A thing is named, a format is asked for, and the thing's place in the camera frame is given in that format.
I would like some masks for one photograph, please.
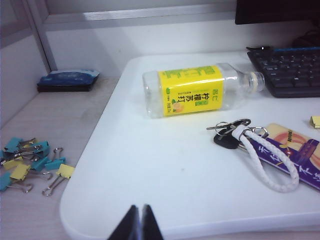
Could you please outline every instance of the binder clip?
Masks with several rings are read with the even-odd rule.
[[[20,141],[17,147],[30,147],[32,144],[35,144],[37,139],[34,137],[30,140]]]
[[[66,158],[65,157],[61,157],[61,152],[63,151],[63,147],[57,147],[53,150],[54,152],[54,155],[53,155],[53,160],[49,162],[47,162],[44,166],[45,166],[45,169],[47,171],[50,171],[50,170],[53,170],[53,169],[58,169],[60,167],[61,164],[64,164],[65,161],[66,161]],[[56,158],[56,154],[57,154],[57,151],[59,151],[59,158]]]
[[[311,116],[311,118],[310,118],[310,124],[311,124],[315,129],[320,129],[320,116]]]
[[[5,151],[0,150],[0,168],[10,160],[10,155]]]
[[[17,150],[17,146],[22,142],[22,138],[12,137],[10,141],[5,145],[4,150],[7,153],[14,153]]]
[[[14,152],[14,157],[23,157],[28,160],[37,161],[49,154],[49,144],[47,141],[36,142],[27,147],[18,147]]]
[[[17,180],[13,181],[10,178],[10,175],[10,172],[7,171],[2,176],[0,176],[0,192],[4,192],[5,190],[7,190],[7,188],[15,188],[20,189],[23,193],[27,194],[34,187],[34,185],[31,183],[23,184],[21,182],[18,182]]]
[[[19,157],[16,157],[14,159],[11,159],[11,160],[6,160],[2,166],[4,167],[5,170],[9,170],[9,169],[12,169],[16,166],[18,166],[19,164],[22,164],[23,163],[23,159],[21,156]]]
[[[75,168],[69,165],[61,164],[59,170],[56,172],[56,179],[42,191],[43,196],[51,196],[54,189],[61,184],[65,179],[70,179]]]
[[[11,173],[10,178],[18,181],[23,181],[26,179],[26,176],[29,174],[28,177],[39,177],[39,178],[45,178],[46,180],[50,180],[53,176],[51,172],[35,172],[35,171],[30,171],[30,169],[31,169],[30,165],[19,164]]]
[[[45,165],[46,163],[50,162],[50,159],[45,156],[44,158],[41,158],[37,161],[34,161],[32,164],[31,164],[31,169],[37,171],[37,172],[40,172],[42,169],[45,168]]]

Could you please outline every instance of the plastic bottle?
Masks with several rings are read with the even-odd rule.
[[[265,86],[262,73],[244,73],[228,63],[151,71],[142,77],[151,118],[230,109]]]

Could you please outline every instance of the computer monitor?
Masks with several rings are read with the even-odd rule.
[[[320,0],[237,0],[235,24],[310,20],[319,26]]]

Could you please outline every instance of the bottle cap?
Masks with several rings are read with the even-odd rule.
[[[260,92],[265,88],[265,77],[259,71],[249,73],[249,89],[250,93]]]

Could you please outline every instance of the yellow binder clip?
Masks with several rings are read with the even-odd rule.
[[[2,164],[5,170],[13,169],[14,167],[18,166],[19,164],[22,164],[24,160],[21,156],[16,157],[14,159],[11,159],[9,161],[6,161]]]
[[[18,181],[23,181],[25,180],[27,174],[30,174],[31,177],[45,177],[46,180],[50,180],[53,176],[51,172],[35,172],[30,171],[30,168],[31,165],[19,164],[11,173],[10,178]]]
[[[315,129],[320,129],[320,116],[312,116],[310,123]]]
[[[42,191],[43,196],[51,196],[53,194],[54,189],[62,183],[65,179],[70,179],[72,173],[74,172],[75,168],[66,164],[61,164],[59,170],[56,172],[58,175],[57,178],[46,188]]]

